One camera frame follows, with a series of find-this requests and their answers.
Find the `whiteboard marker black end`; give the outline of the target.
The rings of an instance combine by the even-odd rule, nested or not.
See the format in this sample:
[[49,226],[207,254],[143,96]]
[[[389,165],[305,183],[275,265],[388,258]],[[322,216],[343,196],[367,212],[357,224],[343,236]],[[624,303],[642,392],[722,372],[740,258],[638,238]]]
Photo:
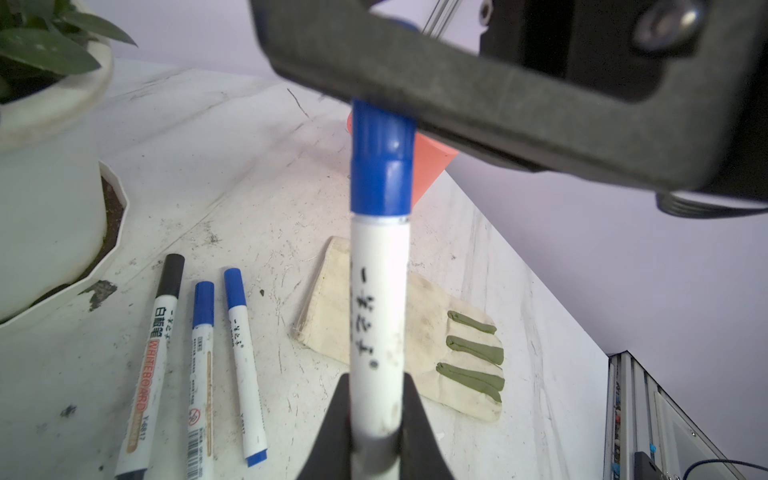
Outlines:
[[114,473],[117,479],[142,479],[150,465],[184,265],[185,258],[175,253],[167,255],[163,262],[127,430],[118,454]]

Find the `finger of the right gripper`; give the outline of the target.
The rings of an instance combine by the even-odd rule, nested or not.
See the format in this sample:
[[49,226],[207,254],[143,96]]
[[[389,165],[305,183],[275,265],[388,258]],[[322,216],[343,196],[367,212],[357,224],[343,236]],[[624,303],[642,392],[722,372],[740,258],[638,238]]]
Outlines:
[[477,142],[468,141],[465,138],[458,137],[456,135],[450,134],[449,132],[440,130],[433,131],[429,129],[424,130],[422,128],[419,128],[418,131],[425,134],[432,140],[446,144],[460,151],[461,153],[470,155],[473,158],[485,162],[486,164],[520,172],[540,172],[540,167],[532,162],[515,156],[506,155],[504,152],[490,147],[482,146]]

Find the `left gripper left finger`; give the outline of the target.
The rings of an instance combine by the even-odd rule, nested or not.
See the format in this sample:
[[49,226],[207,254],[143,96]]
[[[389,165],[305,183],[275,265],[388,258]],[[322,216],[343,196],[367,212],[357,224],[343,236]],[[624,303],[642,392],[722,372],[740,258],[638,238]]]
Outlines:
[[297,478],[351,479],[349,375],[340,376],[313,447]]

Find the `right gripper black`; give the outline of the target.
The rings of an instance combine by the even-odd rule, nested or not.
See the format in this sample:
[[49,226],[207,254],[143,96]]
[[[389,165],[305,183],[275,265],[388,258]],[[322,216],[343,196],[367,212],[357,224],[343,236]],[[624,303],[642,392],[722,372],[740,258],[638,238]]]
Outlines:
[[651,191],[767,190],[764,1],[484,1],[470,54],[368,1],[255,1],[280,76],[486,162]]

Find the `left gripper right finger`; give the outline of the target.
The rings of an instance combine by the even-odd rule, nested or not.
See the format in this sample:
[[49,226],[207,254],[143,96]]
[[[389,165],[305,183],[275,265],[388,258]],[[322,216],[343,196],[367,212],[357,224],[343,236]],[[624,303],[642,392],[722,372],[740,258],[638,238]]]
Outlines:
[[412,376],[404,374],[399,444],[401,479],[453,479]]

